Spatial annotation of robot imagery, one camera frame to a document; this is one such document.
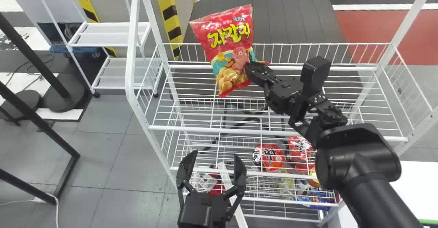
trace caster wheel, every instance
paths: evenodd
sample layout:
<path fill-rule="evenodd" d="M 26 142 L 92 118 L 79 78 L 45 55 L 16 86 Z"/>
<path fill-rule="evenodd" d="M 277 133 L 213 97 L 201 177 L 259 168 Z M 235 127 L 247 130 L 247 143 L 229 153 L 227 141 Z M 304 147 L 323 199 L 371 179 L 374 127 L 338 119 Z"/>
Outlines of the caster wheel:
<path fill-rule="evenodd" d="M 94 59 L 98 59 L 98 58 L 100 57 L 100 51 L 97 51 L 97 52 L 91 53 L 91 56 L 92 56 Z"/>
<path fill-rule="evenodd" d="M 64 57 L 67 59 L 72 59 L 72 55 L 70 53 L 64 53 Z"/>

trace white cable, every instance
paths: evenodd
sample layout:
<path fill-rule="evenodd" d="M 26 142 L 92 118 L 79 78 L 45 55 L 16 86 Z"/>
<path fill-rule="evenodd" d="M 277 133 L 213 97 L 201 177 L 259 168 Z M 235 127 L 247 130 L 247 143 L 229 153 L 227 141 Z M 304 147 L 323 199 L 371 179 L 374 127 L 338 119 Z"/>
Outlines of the white cable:
<path fill-rule="evenodd" d="M 58 224 L 58 214 L 59 214 L 59 200 L 54 195 L 47 193 L 49 196 L 55 198 L 56 201 L 56 228 L 59 228 Z"/>
<path fill-rule="evenodd" d="M 54 195 L 47 193 L 49 196 L 55 198 L 55 202 L 56 202 L 56 228 L 59 228 L 59 223 L 58 223 L 58 216 L 59 216 L 59 200 L 58 198 L 56 198 Z M 11 203 L 17 203 L 17 202 L 36 202 L 36 203 L 46 203 L 45 201 L 39 199 L 38 197 L 35 197 L 33 200 L 18 200 L 18 201 L 12 201 L 12 202 L 7 202 L 7 203 L 3 203 L 0 204 L 0 206 L 6 205 L 6 204 L 11 204 Z"/>
<path fill-rule="evenodd" d="M 3 204 L 0 204 L 0 206 L 6 205 L 6 204 L 11 204 L 11 203 L 16 203 L 16 202 L 33 202 L 33 200 L 20 200 L 20 201 L 6 202 Z"/>

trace wire shelf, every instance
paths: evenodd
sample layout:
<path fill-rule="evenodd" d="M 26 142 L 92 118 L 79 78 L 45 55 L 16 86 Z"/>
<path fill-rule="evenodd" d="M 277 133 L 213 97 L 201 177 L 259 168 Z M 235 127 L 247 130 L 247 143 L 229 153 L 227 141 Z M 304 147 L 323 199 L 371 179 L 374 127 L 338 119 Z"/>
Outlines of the wire shelf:
<path fill-rule="evenodd" d="M 178 52 L 175 48 L 180 53 L 177 58 L 160 56 L 163 49 L 169 54 Z M 332 60 L 323 87 L 327 98 L 341 109 L 349 124 L 372 123 L 388 142 L 407 142 L 409 129 L 416 125 L 415 111 L 430 111 L 391 44 L 254 44 L 253 49 L 258 60 L 271 61 L 271 69 L 280 78 L 299 79 L 303 62 L 316 55 Z M 391 49 L 394 56 L 383 65 Z M 127 63 L 127 68 L 135 69 L 129 66 L 134 61 Z M 159 96 L 154 97 L 150 80 L 158 80 L 161 71 L 162 84 L 154 88 Z M 291 157 L 299 151 L 289 149 L 289 137 L 299 134 L 289 127 L 289 116 L 275 114 L 267 107 L 258 86 L 251 84 L 220 98 L 200 44 L 157 45 L 142 82 L 127 79 L 126 83 L 128 100 L 154 147 L 161 149 L 158 157 L 168 167 L 169 176 L 183 157 L 198 150 L 191 182 L 198 191 L 207 191 L 200 185 L 200 176 L 232 175 L 236 154 L 247 167 L 247 190 L 241 204 L 246 217 L 319 223 L 324 214 L 314 206 L 338 206 L 333 191 L 327 191 L 329 202 L 300 199 L 296 181 L 317 179 L 316 152 L 305 151 L 304 158 Z M 420 108 L 410 108 L 413 103 Z M 281 164 L 269 172 L 262 167 L 263 159 L 257 166 L 253 160 L 254 149 L 266 144 L 277 146 L 285 155 L 276 159 Z M 218 169 L 222 163 L 226 168 Z M 291 185 L 285 188 L 284 183 Z M 215 188 L 219 192 L 226 189 L 222 184 Z"/>

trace white stripe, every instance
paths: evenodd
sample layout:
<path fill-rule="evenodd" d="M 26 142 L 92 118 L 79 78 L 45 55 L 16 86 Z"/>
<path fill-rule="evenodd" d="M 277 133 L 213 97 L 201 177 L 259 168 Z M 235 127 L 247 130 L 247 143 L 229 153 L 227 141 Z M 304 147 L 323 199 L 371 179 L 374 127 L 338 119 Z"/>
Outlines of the white stripe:
<path fill-rule="evenodd" d="M 14 93 L 18 93 L 21 90 L 23 90 L 28 84 L 33 82 L 36 78 L 38 78 L 39 73 L 36 74 L 27 74 L 23 72 L 17 72 L 12 77 L 11 81 L 9 81 L 7 87 Z M 9 72 L 0 72 L 0 81 L 2 83 L 6 83 L 11 78 L 11 74 Z M 47 80 L 42 79 L 34 82 L 31 84 L 27 90 L 35 90 L 38 92 L 41 97 L 43 97 L 47 90 L 50 88 L 50 83 L 47 82 Z M 0 96 L 0 105 L 3 104 L 5 99 Z"/>
<path fill-rule="evenodd" d="M 333 5 L 335 11 L 345 10 L 409 10 L 412 4 L 346 4 Z M 421 8 L 423 10 L 438 9 L 438 3 L 425 3 Z"/>
<path fill-rule="evenodd" d="M 16 0 L 0 0 L 0 12 L 23 12 Z"/>
<path fill-rule="evenodd" d="M 43 51 L 50 49 L 50 45 L 36 27 L 14 27 L 14 29 L 23 36 L 31 49 Z"/>
<path fill-rule="evenodd" d="M 83 113 L 83 109 L 72 109 L 63 113 L 53 112 L 48 108 L 38 108 L 36 113 L 43 119 L 53 120 L 78 120 Z"/>

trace round black base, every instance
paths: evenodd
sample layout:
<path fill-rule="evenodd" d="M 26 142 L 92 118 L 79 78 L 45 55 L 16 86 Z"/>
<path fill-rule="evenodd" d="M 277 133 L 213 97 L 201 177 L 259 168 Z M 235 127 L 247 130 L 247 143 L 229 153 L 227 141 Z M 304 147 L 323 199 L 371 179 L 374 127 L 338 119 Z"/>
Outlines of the round black base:
<path fill-rule="evenodd" d="M 38 109 L 38 106 L 41 101 L 41 96 L 39 95 L 38 92 L 34 90 L 26 90 L 26 91 L 20 91 L 15 95 L 18 96 L 18 98 L 20 98 L 23 102 L 25 102 L 30 108 L 32 108 L 33 111 L 36 111 Z M 15 120 L 22 120 L 25 119 L 26 117 L 8 101 L 5 101 L 1 105 L 1 108 L 3 108 Z M 10 121 L 8 117 L 6 117 L 6 115 L 4 115 L 1 112 L 0 112 L 0 119 Z"/>
<path fill-rule="evenodd" d="M 62 76 L 62 79 L 59 79 L 59 81 L 70 93 L 70 97 L 63 98 L 53 87 L 50 87 L 45 95 L 44 105 L 55 112 L 70 111 L 77 107 L 78 103 L 81 103 L 85 98 L 85 87 L 74 76 L 70 75 Z"/>

